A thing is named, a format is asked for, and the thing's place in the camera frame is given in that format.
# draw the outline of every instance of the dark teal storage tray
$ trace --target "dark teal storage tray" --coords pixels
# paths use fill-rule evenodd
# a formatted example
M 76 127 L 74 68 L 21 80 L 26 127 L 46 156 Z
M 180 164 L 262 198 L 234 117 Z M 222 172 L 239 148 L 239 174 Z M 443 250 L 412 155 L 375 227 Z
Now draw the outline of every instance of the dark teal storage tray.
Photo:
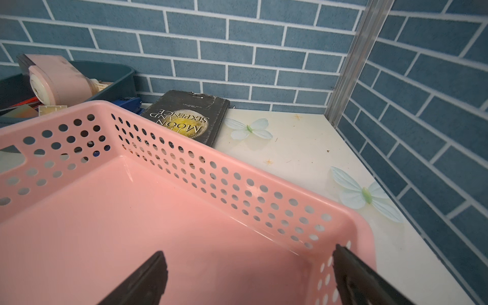
M 112 102 L 137 96 L 134 84 L 135 70 L 129 66 L 96 61 L 70 61 L 70 63 L 89 79 L 113 82 L 86 102 L 93 100 Z M 22 74 L 0 80 L 0 109 L 8 108 L 34 96 L 29 82 Z M 28 119 L 0 118 L 0 127 L 25 120 Z

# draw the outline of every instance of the butterfly decal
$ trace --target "butterfly decal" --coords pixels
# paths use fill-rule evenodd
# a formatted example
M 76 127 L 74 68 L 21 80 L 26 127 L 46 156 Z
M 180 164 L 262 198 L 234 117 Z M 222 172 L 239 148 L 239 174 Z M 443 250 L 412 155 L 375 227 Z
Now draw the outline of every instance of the butterfly decal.
M 333 166 L 331 166 L 331 169 L 335 182 L 345 188 L 339 195 L 341 202 L 345 206 L 353 209 L 360 209 L 368 203 L 388 219 L 396 223 L 403 222 L 403 217 L 400 211 L 397 210 L 396 207 L 385 203 L 385 199 L 389 199 L 389 197 L 376 181 L 368 188 L 361 188 L 359 184 L 343 170 Z
M 267 119 L 255 120 L 251 125 L 245 125 L 239 121 L 233 119 L 225 119 L 224 121 L 227 127 L 234 129 L 230 134 L 234 140 L 244 140 L 251 133 L 263 139 L 272 139 L 273 135 L 265 130 L 268 127 Z

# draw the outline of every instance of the pink plastic basket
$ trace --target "pink plastic basket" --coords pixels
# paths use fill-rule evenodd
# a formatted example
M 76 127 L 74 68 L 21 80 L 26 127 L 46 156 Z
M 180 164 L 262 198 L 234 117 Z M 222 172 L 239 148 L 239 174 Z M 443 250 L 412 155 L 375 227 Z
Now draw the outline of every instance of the pink plastic basket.
M 0 143 L 0 304 L 97 304 L 157 250 L 172 305 L 340 304 L 335 244 L 376 265 L 359 214 L 108 102 Z

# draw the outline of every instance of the book cover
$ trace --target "book cover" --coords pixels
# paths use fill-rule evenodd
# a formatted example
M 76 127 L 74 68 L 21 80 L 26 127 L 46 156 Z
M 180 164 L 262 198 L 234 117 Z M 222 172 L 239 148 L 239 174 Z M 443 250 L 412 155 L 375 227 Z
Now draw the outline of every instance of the book cover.
M 171 90 L 141 116 L 212 147 L 229 105 L 211 95 Z

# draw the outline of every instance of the blue brick tile wall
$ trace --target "blue brick tile wall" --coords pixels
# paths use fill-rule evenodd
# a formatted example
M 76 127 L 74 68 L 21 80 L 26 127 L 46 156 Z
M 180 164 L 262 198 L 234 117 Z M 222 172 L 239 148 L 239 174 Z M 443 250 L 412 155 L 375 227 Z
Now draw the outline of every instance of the blue brick tile wall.
M 367 0 L 11 3 L 0 9 L 0 77 L 18 73 L 18 54 L 61 55 L 134 67 L 143 102 L 178 89 L 323 114 Z
M 395 0 L 337 130 L 488 304 L 488 6 Z

